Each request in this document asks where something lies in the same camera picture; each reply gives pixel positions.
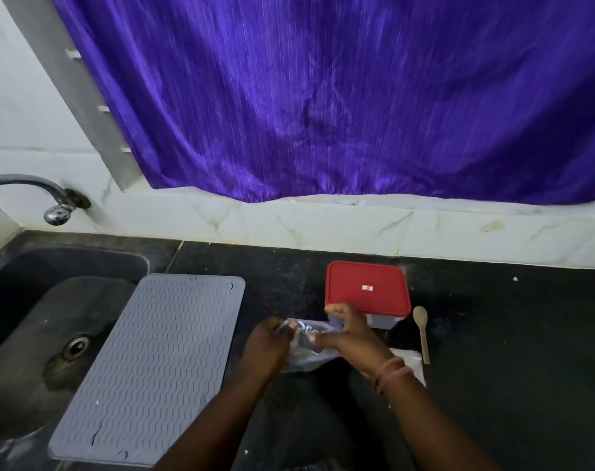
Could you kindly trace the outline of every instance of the kitchen sink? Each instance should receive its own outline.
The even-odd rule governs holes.
[[[144,256],[79,246],[0,268],[0,439],[59,419],[148,272]]]

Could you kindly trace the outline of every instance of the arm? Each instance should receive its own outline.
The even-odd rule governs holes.
[[[317,345],[339,350],[366,377],[373,377],[394,356],[367,325],[363,314],[348,304],[329,304],[325,310],[338,314],[344,321],[344,330],[338,334],[313,334],[310,339]],[[498,465],[437,407],[415,377],[403,375],[388,383],[383,392],[419,469],[499,470]]]
[[[256,326],[236,377],[169,448],[156,471],[229,471],[256,403],[289,352],[294,331],[274,333],[280,324],[279,317],[268,317]]]

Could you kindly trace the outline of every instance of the dish drying mat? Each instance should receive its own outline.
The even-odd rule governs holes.
[[[153,466],[221,388],[245,281],[150,274],[51,440],[58,460]]]

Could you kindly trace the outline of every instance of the plastic container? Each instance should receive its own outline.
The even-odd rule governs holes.
[[[379,329],[391,329],[411,314],[404,272],[382,264],[332,261],[325,276],[325,303],[351,304]]]

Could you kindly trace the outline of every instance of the chrome faucet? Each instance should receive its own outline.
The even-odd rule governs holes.
[[[66,221],[70,220],[71,213],[76,208],[86,209],[90,207],[90,200],[83,193],[70,188],[62,188],[57,183],[53,183],[45,178],[36,177],[35,175],[18,175],[12,173],[0,175],[0,185],[11,183],[39,186],[51,194],[51,197],[58,204],[51,206],[44,212],[44,221],[53,226],[63,225]]]

